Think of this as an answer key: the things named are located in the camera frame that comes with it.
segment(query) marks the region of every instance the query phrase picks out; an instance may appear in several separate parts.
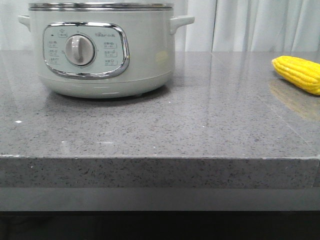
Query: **cooker handle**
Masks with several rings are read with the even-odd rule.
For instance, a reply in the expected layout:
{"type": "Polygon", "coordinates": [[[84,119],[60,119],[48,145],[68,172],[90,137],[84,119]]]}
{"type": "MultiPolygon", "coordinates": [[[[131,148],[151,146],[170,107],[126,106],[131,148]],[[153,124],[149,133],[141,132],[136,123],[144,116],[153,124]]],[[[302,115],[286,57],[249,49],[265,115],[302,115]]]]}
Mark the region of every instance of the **cooker handle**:
{"type": "Polygon", "coordinates": [[[18,16],[18,21],[19,21],[19,23],[25,25],[29,29],[29,32],[30,32],[30,17],[28,15],[18,16]]]}
{"type": "Polygon", "coordinates": [[[194,22],[194,16],[174,16],[170,19],[170,34],[173,35],[181,26],[193,24],[194,22]]]}

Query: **yellow corn cob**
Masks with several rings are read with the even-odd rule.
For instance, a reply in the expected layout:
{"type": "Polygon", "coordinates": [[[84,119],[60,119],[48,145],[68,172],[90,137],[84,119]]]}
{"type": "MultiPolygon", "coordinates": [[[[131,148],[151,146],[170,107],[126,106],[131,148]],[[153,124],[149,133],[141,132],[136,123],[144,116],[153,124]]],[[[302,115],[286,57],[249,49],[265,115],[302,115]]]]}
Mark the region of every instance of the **yellow corn cob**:
{"type": "Polygon", "coordinates": [[[272,60],[274,69],[284,79],[314,95],[320,95],[320,64],[294,56],[272,60]]]}

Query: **white curtain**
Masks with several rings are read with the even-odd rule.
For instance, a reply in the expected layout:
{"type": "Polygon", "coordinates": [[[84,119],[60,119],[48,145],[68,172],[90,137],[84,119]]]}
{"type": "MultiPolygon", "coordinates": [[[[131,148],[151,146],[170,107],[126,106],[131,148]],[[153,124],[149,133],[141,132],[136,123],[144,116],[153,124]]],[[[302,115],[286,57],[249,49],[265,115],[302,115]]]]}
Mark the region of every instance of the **white curtain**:
{"type": "MultiPolygon", "coordinates": [[[[29,2],[0,0],[0,50],[31,50],[27,28],[17,16],[29,2]]],[[[59,0],[57,2],[81,2],[59,0]]],[[[176,51],[319,51],[320,0],[112,0],[174,3],[174,14],[193,15],[178,29],[176,51]]]]}

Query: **speckled quartz countertop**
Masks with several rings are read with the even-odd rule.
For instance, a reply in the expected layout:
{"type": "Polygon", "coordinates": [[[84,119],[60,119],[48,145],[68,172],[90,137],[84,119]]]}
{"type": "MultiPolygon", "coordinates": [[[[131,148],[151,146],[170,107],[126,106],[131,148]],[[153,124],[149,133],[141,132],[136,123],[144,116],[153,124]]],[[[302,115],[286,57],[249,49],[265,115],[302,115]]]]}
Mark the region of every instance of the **speckled quartz countertop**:
{"type": "Polygon", "coordinates": [[[319,189],[320,98],[275,74],[283,54],[177,52],[165,86],[97,100],[50,91],[31,51],[0,51],[0,210],[36,210],[14,197],[36,189],[319,189]]]}

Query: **cooker base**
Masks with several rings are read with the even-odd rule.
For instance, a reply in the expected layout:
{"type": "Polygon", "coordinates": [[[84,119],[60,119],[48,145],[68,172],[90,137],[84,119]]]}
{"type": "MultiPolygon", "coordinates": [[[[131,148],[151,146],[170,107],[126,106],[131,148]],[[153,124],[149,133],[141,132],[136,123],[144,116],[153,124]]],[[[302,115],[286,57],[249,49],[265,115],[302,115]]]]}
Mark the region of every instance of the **cooker base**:
{"type": "Polygon", "coordinates": [[[170,71],[153,78],[118,83],[72,83],[41,76],[39,78],[44,85],[58,94],[85,99],[111,99],[135,96],[155,90],[163,86],[172,76],[173,72],[170,71]]]}

